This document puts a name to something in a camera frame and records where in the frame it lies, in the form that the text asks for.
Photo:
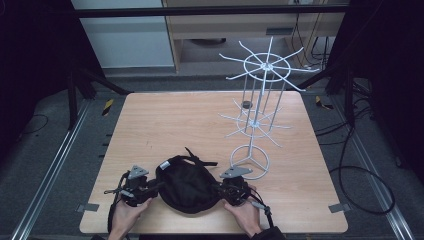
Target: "person's right hand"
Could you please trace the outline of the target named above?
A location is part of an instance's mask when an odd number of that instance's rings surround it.
[[[253,235],[262,232],[259,225],[259,209],[252,205],[253,198],[248,198],[247,201],[241,206],[232,206],[226,200],[222,200],[224,208],[233,214],[240,228],[252,238]]]

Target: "gray carpet floor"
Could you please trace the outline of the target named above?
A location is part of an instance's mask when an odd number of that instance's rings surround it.
[[[247,42],[260,48],[260,40]],[[275,41],[278,54],[287,52],[284,41]],[[177,74],[146,75],[142,78],[114,78],[112,82],[132,91],[194,91],[194,90],[239,90],[242,81],[228,81],[226,76],[237,74],[235,68],[224,68],[225,61],[217,58],[218,52],[232,57],[240,57],[234,48],[237,41],[227,40],[224,45],[199,45],[187,42],[186,54],[182,56],[182,68]],[[306,80],[307,74],[293,76],[294,82]],[[125,96],[119,96],[109,89],[95,85],[98,90],[96,99],[83,100],[78,96],[79,105],[88,104],[87,117],[70,149],[66,161],[55,179],[55,183],[32,228],[33,239],[89,239],[79,231],[82,213],[76,212],[78,204],[85,204],[90,196],[103,155],[107,150],[110,134],[113,133]],[[316,96],[324,104],[337,106],[342,96],[327,96],[322,87],[325,79],[302,95],[308,115],[315,130],[323,129],[343,121],[337,109],[327,109],[316,105]],[[107,100],[114,103],[107,116],[102,111]],[[8,239],[36,194],[44,175],[48,171],[56,152],[67,134],[68,106],[66,91],[59,92],[40,101],[33,119],[29,122],[21,138],[9,154],[9,164],[0,170],[0,239]],[[368,107],[367,102],[357,104],[355,111]],[[424,186],[413,171],[399,168],[390,145],[381,132],[372,112],[366,112],[356,120],[355,133],[365,146],[369,157],[378,170],[379,176],[391,187],[396,198],[396,206],[407,222],[414,239],[424,239]],[[331,134],[319,136],[318,141],[328,169],[338,166],[343,144],[331,144],[345,140],[346,128]],[[359,153],[352,141],[347,144],[343,158],[345,165],[361,166]],[[341,192],[337,173],[331,174],[336,191],[342,203],[348,203]],[[381,211],[379,201],[370,184],[370,177],[357,171],[343,171],[343,183],[348,195],[359,205]],[[352,206],[345,213],[349,229],[343,234],[289,234],[288,239],[400,239],[393,231],[387,216],[376,216]],[[188,236],[145,236],[145,239],[189,239]],[[214,239],[212,236],[199,239]]]

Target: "hand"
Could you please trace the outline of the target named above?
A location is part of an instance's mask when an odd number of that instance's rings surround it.
[[[249,185],[250,188],[256,190],[256,187]],[[259,226],[259,209],[252,205],[252,198],[248,198],[247,201],[241,206],[232,206],[226,200],[224,202],[224,208],[233,214],[240,228],[252,238],[253,235],[262,232]]]
[[[113,214],[112,230],[108,240],[123,239],[140,218],[141,213],[149,207],[151,201],[152,198],[149,198],[137,207],[131,207],[124,201],[119,201]]]

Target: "light wood tabletop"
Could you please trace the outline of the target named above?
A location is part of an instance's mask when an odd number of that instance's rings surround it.
[[[249,137],[236,133],[240,113],[235,102],[243,92],[166,92],[133,93],[127,96],[111,138],[89,203],[99,204],[96,212],[85,211],[80,224],[84,233],[106,233],[113,194],[123,173],[138,165],[155,178],[155,169],[175,155],[187,155],[189,148],[203,161],[216,161],[207,167],[214,177],[230,167],[230,156],[238,146],[249,144]],[[267,108],[278,101],[271,92]],[[342,233],[347,230],[343,212],[331,213],[338,204],[311,122],[298,92],[283,94],[281,110],[269,136],[254,140],[270,159],[269,172],[258,180],[247,180],[257,187],[265,204],[271,207],[274,224],[285,233]],[[252,174],[259,169],[248,164]],[[134,233],[242,233],[234,218],[218,202],[213,208],[194,215],[178,212],[155,198],[131,232]],[[261,211],[261,225],[268,228]]]

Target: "white wall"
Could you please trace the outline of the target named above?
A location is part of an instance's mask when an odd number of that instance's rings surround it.
[[[161,0],[72,0],[75,9],[162,7]],[[102,68],[173,67],[164,17],[87,18],[81,23]]]

